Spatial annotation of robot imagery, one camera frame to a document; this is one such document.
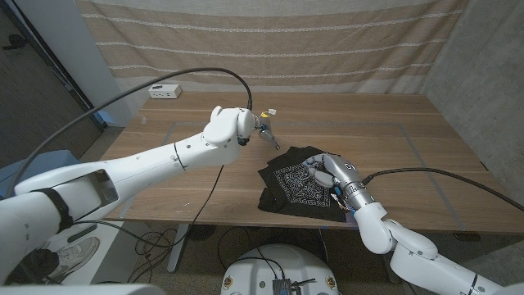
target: black cloth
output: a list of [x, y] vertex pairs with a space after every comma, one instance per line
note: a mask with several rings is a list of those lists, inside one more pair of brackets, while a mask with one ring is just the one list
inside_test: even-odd
[[[258, 208], [272, 213], [346, 222], [345, 212], [331, 198], [334, 190], [317, 184], [301, 164], [320, 153], [324, 152], [315, 147], [290, 147], [285, 154], [269, 161], [268, 167], [259, 171], [267, 188], [260, 196]], [[321, 164], [315, 168], [325, 171]]]

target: table leg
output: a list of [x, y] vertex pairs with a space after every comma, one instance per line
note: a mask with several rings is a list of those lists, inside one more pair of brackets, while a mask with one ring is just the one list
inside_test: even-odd
[[[187, 232], [189, 224], [180, 224], [177, 228], [177, 234], [174, 237], [175, 241], [181, 239]], [[178, 263], [180, 262], [180, 257], [182, 256], [183, 246], [186, 243], [186, 237], [183, 238], [182, 242], [178, 243], [176, 246], [171, 249], [171, 254], [169, 255], [169, 262], [167, 264], [167, 271], [174, 273], [178, 268]]]

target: white box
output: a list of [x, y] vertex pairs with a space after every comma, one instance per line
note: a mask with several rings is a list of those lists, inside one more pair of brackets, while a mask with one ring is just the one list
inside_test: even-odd
[[153, 84], [147, 91], [151, 98], [170, 99], [177, 98], [182, 89], [178, 84]]

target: paisley pattern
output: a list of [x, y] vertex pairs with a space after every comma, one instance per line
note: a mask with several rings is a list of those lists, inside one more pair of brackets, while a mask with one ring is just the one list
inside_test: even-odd
[[[324, 171], [320, 163], [315, 163], [314, 168]], [[329, 188], [317, 184], [302, 164], [281, 168], [274, 174], [289, 202], [329, 207]]]

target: gray wall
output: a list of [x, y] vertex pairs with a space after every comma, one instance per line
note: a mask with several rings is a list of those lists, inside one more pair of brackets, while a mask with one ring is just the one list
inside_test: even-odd
[[524, 1], [471, 0], [420, 93], [524, 204]]

